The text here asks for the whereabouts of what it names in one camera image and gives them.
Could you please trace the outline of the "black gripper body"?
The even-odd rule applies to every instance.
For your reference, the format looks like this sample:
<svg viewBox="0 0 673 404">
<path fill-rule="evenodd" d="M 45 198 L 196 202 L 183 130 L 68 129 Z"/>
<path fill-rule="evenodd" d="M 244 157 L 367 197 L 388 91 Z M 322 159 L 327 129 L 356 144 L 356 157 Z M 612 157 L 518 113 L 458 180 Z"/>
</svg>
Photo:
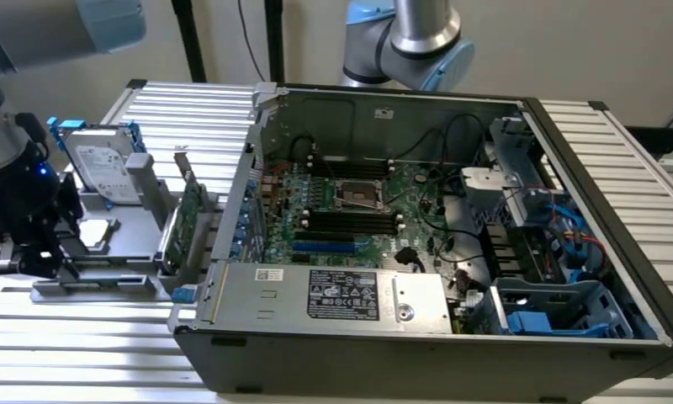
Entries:
<svg viewBox="0 0 673 404">
<path fill-rule="evenodd" d="M 72 232 L 84 212 L 72 173 L 59 175 L 29 142 L 17 159 L 0 168 L 0 242 L 57 253 L 55 227 L 63 221 Z"/>
</svg>

